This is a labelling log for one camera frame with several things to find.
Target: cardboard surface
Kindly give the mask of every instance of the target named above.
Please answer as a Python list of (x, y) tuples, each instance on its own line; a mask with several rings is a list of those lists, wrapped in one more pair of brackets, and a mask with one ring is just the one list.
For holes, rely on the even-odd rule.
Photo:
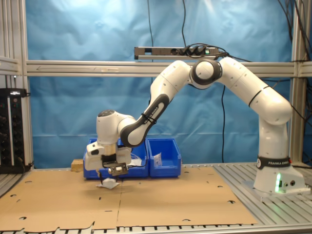
[(255, 223), (213, 168), (183, 168), (180, 178), (125, 180), (122, 184), (118, 226)]
[(95, 229), (116, 228), (121, 186), (109, 190), (98, 183), (85, 181), (82, 172), (32, 172), (0, 199), (0, 230), (51, 232), (93, 222)]
[(82, 172), (32, 172), (0, 199), (0, 231), (256, 223), (213, 168), (184, 168), (175, 179), (125, 180), (112, 190), (98, 183)]

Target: wire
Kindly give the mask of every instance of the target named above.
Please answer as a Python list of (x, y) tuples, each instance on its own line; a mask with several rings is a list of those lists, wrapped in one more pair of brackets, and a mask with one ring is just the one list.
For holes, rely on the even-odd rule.
[[(189, 51), (189, 48), (191, 46), (196, 46), (196, 47), (203, 47), (203, 50), (206, 49), (206, 47), (214, 47), (214, 48), (217, 48), (218, 50), (222, 50), (221, 52), (217, 53), (217, 54), (207, 54), (207, 55), (201, 55), (201, 56), (193, 56), (193, 54), (191, 53), (191, 51)], [(194, 43), (194, 44), (191, 44), (191, 45), (188, 45), (184, 48), (185, 50), (185, 53), (187, 56), (191, 57), (191, 58), (194, 58), (194, 59), (199, 59), (199, 58), (202, 58), (202, 57), (211, 57), (211, 56), (216, 56), (216, 57), (230, 57), (230, 58), (234, 58), (234, 59), (239, 59), (239, 60), (242, 60), (242, 61), (246, 61), (246, 62), (251, 62), (249, 60), (246, 60), (246, 59), (243, 59), (243, 58), (239, 58), (239, 57), (235, 57), (235, 56), (232, 56), (230, 55), (230, 53), (228, 53), (225, 49), (219, 47), (219, 46), (215, 46), (215, 45), (209, 45), (209, 44), (204, 44), (204, 43)]]
[(18, 162), (19, 162), (19, 163), (21, 164), (21, 166), (23, 167), (23, 173), (22, 173), (21, 176), (18, 178), (18, 180), (15, 181), (15, 183), (14, 183), (5, 193), (3, 193), (3, 194), (0, 195), (0, 198), (3, 197), (4, 195), (6, 195), (11, 189), (13, 189), (14, 186), (17, 185), (17, 184), (21, 181), (21, 179), (24, 177), (24, 175), (25, 175), (25, 166), (24, 166), (23, 160), (22, 160), (20, 157), (18, 157)]
[(283, 12), (284, 12), (284, 14), (285, 14), (285, 16), (286, 16), (287, 25), (288, 25), (289, 38), (290, 38), (291, 41), (293, 41), (292, 30), (291, 30), (292, 27), (291, 27), (291, 24), (290, 24), (290, 22), (289, 22), (288, 15), (287, 15), (287, 13), (286, 13), (286, 11), (285, 11), (285, 9), (284, 9), (282, 3), (280, 2), (280, 0), (278, 0), (278, 3), (280, 4), (280, 6), (281, 6), (281, 8), (282, 8), (282, 10), (283, 10)]
[(298, 111), (296, 108), (294, 108), (294, 106), (290, 103), (290, 105), (292, 106), (292, 108), (297, 112), (297, 114), (303, 119), (306, 120)]
[(147, 149), (146, 149), (146, 147), (145, 147), (145, 153), (146, 153), (146, 159), (145, 159), (145, 164), (143, 165), (143, 166), (132, 166), (132, 165), (130, 165), (130, 166), (128, 166), (128, 168), (133, 168), (133, 167), (146, 167), (146, 165), (147, 165), (147, 157), (148, 157), (148, 155), (147, 155)]
[(275, 86), (277, 86), (277, 84), (279, 83), (279, 82), (281, 82), (282, 81), (282, 79), (283, 78), (281, 78), (281, 79), (279, 79), (273, 86), (272, 86), (272, 88), (274, 89), (275, 88)]
[(303, 151), (303, 154), (308, 158), (308, 161), (305, 163), (308, 163), (308, 162), (312, 163), (312, 159), (310, 158), (310, 156), (304, 151)]
[(268, 82), (287, 82), (287, 81), (290, 81), (290, 79), (276, 80), (276, 79), (265, 79), (265, 78), (262, 78), (261, 80), (262, 81), (268, 81)]
[(186, 47), (185, 37), (184, 37), (184, 24), (185, 24), (185, 18), (186, 18), (186, 9), (185, 9), (185, 1), (183, 0), (183, 7), (184, 7), (184, 18), (183, 18), (183, 25), (182, 25), (182, 37), (184, 46)]
[(222, 163), (224, 163), (224, 129), (225, 129), (225, 109), (224, 109), (224, 103), (223, 103), (224, 92), (225, 92), (225, 85), (224, 85), (224, 87), (223, 87), (222, 97), (221, 97), (221, 103), (222, 103), (222, 109), (223, 109), (223, 129), (222, 129)]
[(294, 6), (295, 6), (295, 9), (296, 9), (296, 12), (297, 12), (298, 24), (299, 24), (301, 36), (302, 36), (302, 38), (303, 38), (303, 44), (304, 44), (304, 47), (305, 47), (305, 50), (306, 50), (307, 58), (308, 58), (309, 60), (311, 60), (311, 59), (310, 59), (310, 55), (309, 55), (309, 50), (307, 49), (306, 41), (308, 41), (310, 50), (312, 51), (311, 44), (310, 44), (310, 41), (309, 41), (309, 39), (308, 39), (308, 36), (307, 36), (307, 34), (306, 34), (306, 32), (305, 32), (303, 26), (302, 26), (301, 16), (300, 16), (299, 9), (298, 9), (298, 5), (297, 5), (297, 2), (296, 2), (296, 1), (294, 1)]
[(238, 57), (235, 57), (235, 56), (232, 56), (232, 55), (228, 55), (230, 58), (233, 58), (233, 59), (239, 59), (239, 60), (242, 60), (242, 61), (245, 61), (245, 62), (251, 62), (247, 59), (243, 59), (243, 58), (238, 58)]
[[(152, 34), (152, 27), (151, 27), (151, 14), (150, 14), (150, 0), (147, 0), (147, 10), (148, 10), (148, 23), (150, 26), (150, 34), (151, 34), (151, 40), (152, 40), (152, 47), (154, 47), (154, 40), (153, 40), (153, 34)], [(148, 102), (148, 104), (151, 103), (151, 99), (152, 99), (152, 95), (150, 94), (150, 100)]]
[(304, 167), (304, 166), (292, 166), (292, 167), (304, 168), (304, 169), (312, 169), (312, 167)]

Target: blue curtain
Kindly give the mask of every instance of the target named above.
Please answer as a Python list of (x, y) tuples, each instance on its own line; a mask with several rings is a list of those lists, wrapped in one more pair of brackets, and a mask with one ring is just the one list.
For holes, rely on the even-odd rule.
[[(272, 0), (186, 0), (185, 39), (261, 62), (291, 60), (285, 16)], [(150, 0), (154, 46), (183, 46), (182, 0)], [(147, 0), (26, 0), (29, 59), (134, 61), (151, 46)], [(37, 168), (69, 167), (96, 137), (105, 109), (138, 118), (151, 78), (30, 77)], [(184, 87), (148, 137), (174, 137), (183, 163), (221, 162), (223, 86)], [(276, 90), (289, 98), (289, 82)], [(258, 116), (229, 90), (224, 96), (226, 162), (256, 161)]]

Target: franka emika robot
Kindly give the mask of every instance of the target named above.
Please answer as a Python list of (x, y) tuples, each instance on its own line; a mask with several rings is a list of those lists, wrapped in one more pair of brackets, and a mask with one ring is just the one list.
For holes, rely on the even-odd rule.
[[(304, 178), (288, 157), (287, 122), (292, 107), (278, 92), (232, 58), (203, 59), (189, 66), (170, 64), (151, 85), (151, 102), (135, 120), (114, 110), (97, 116), (97, 141), (87, 146), (86, 170), (109, 168), (113, 176), (128, 173), (131, 150), (144, 140), (150, 128), (174, 96), (187, 84), (207, 89), (220, 82), (259, 115), (259, 154), (254, 188), (270, 193), (296, 193), (307, 190)], [(123, 146), (118, 146), (118, 138)]]

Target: white label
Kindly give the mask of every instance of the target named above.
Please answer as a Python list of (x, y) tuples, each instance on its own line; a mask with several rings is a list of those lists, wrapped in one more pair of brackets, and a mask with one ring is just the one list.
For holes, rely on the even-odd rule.
[(154, 156), (154, 167), (161, 167), (162, 161), (161, 161), (161, 153)]

